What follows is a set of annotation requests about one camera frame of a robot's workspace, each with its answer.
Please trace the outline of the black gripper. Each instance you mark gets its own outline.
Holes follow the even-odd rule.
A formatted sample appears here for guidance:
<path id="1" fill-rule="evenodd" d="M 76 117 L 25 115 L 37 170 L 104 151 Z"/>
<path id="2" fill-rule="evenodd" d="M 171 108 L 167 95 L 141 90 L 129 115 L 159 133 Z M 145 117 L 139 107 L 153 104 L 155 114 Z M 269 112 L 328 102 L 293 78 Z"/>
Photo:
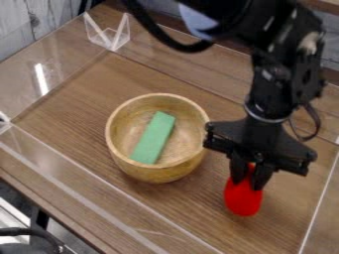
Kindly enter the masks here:
<path id="1" fill-rule="evenodd" d="M 306 176 L 316 152 L 288 135 L 280 123 L 264 123 L 247 116 L 236 121 L 205 124 L 204 147 L 231 159 L 231 178 L 237 185 L 251 169 L 251 185 L 261 191 L 277 171 Z"/>

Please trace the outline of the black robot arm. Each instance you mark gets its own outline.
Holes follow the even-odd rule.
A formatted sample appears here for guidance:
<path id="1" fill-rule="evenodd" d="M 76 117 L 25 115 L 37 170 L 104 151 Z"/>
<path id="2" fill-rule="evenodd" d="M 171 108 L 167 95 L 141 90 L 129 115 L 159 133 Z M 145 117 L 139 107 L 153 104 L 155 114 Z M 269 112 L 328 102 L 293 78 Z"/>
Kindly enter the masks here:
<path id="1" fill-rule="evenodd" d="M 231 159 L 231 178 L 263 189 L 272 173 L 304 176 L 316 152 L 303 143 L 311 136 L 287 132 L 295 110 L 315 122 L 311 101 L 326 80 L 320 57 L 322 20 L 297 0 L 177 0 L 189 32 L 211 42 L 235 40 L 252 49 L 253 81 L 245 97 L 247 116 L 205 125 L 204 147 Z"/>

